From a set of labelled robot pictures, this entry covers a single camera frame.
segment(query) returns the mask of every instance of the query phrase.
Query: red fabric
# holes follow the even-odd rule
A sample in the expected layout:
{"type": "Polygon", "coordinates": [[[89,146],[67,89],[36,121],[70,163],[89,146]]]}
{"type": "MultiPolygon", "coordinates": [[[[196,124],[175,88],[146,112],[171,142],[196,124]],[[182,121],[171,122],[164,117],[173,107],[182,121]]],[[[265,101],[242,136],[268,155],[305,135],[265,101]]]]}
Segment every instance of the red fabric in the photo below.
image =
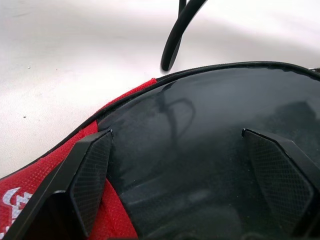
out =
{"type": "MultiPolygon", "coordinates": [[[[156,79],[153,78],[109,102],[103,108],[156,82],[156,79]]],[[[67,157],[78,140],[97,131],[97,122],[94,121],[53,152],[0,181],[0,239],[4,237],[4,234],[48,173],[67,157]]],[[[117,193],[111,184],[106,181],[99,211],[89,239],[106,240],[107,238],[136,237],[135,229],[117,193]]]]}

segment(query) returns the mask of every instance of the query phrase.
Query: red mesh fabric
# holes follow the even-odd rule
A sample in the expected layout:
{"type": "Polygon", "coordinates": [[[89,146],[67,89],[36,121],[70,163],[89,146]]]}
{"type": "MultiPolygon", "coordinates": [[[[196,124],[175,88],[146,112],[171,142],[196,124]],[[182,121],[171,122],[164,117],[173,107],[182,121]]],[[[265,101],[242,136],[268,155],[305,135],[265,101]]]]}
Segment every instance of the red mesh fabric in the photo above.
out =
{"type": "MultiPolygon", "coordinates": [[[[103,108],[156,82],[156,79],[153,78],[109,102],[103,108]]],[[[67,157],[74,144],[83,137],[97,131],[97,122],[94,121],[53,152],[0,181],[0,239],[4,237],[40,183],[48,173],[67,157]]],[[[111,184],[106,181],[97,218],[89,239],[106,240],[107,238],[136,237],[135,229],[117,193],[111,184]]]]}

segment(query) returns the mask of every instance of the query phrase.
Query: white surface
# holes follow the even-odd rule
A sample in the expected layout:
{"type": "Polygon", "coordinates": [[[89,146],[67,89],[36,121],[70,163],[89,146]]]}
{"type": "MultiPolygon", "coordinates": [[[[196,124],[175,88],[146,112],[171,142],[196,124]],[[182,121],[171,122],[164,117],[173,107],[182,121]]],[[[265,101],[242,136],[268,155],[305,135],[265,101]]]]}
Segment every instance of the white surface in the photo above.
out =
{"type": "MultiPolygon", "coordinates": [[[[318,0],[209,0],[172,72],[257,60],[320,66],[319,9],[318,0]]],[[[1,0],[0,177],[160,77],[177,11],[178,0],[1,0]]]]}

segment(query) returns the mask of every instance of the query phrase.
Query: black trim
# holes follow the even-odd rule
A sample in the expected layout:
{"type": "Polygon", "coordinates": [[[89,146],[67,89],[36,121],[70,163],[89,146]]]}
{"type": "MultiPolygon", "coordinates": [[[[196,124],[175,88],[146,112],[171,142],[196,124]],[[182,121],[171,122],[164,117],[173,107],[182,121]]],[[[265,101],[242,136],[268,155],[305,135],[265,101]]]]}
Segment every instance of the black trim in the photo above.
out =
{"type": "Polygon", "coordinates": [[[298,74],[308,74],[310,77],[313,79],[319,81],[320,74],[309,70],[305,67],[298,66],[295,64],[290,64],[290,63],[285,63],[285,62],[276,62],[276,61],[248,61],[248,62],[236,62],[236,63],[225,63],[225,64],[218,64],[218,65],[210,65],[210,66],[202,66],[202,67],[197,67],[197,68],[192,68],[188,70],[183,70],[175,73],[168,74],[166,76],[162,76],[160,78],[157,78],[156,81],[157,83],[146,87],[145,89],[135,92],[129,96],[126,96],[117,102],[99,110],[95,114],[93,114],[91,117],[89,117],[86,121],[84,121],[80,126],[78,126],[74,131],[72,131],[66,138],[64,138],[61,142],[59,142],[56,146],[54,146],[52,149],[47,151],[45,154],[42,156],[38,157],[36,160],[30,162],[29,164],[25,165],[24,167],[10,173],[7,176],[4,176],[0,178],[0,180],[3,180],[18,171],[36,163],[39,159],[44,158],[48,154],[52,153],[54,150],[57,148],[61,147],[63,144],[65,144],[70,138],[72,138],[74,135],[76,135],[80,130],[84,129],[87,127],[89,124],[91,124],[94,120],[99,119],[101,116],[105,115],[108,111],[112,111],[115,108],[123,105],[124,103],[152,90],[156,89],[162,85],[165,85],[167,83],[173,82],[177,79],[184,78],[187,76],[195,75],[195,74],[200,74],[200,73],[205,73],[205,72],[210,72],[210,71],[215,71],[215,70],[222,70],[222,69],[230,69],[230,68],[257,68],[257,67],[270,67],[271,69],[285,69],[288,71],[293,71],[298,74]]]}

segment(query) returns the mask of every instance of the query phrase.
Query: black cable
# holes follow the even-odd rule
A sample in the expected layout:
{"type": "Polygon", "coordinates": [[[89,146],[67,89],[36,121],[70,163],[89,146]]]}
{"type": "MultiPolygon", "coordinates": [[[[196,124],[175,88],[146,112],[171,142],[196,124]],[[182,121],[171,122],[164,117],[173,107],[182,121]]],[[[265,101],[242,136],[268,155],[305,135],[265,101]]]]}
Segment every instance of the black cable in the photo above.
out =
{"type": "Polygon", "coordinates": [[[178,54],[182,35],[205,2],[206,0],[190,0],[185,7],[182,7],[183,3],[186,4],[186,1],[179,1],[179,16],[170,32],[162,53],[161,68],[163,71],[169,71],[172,68],[178,54]]]}

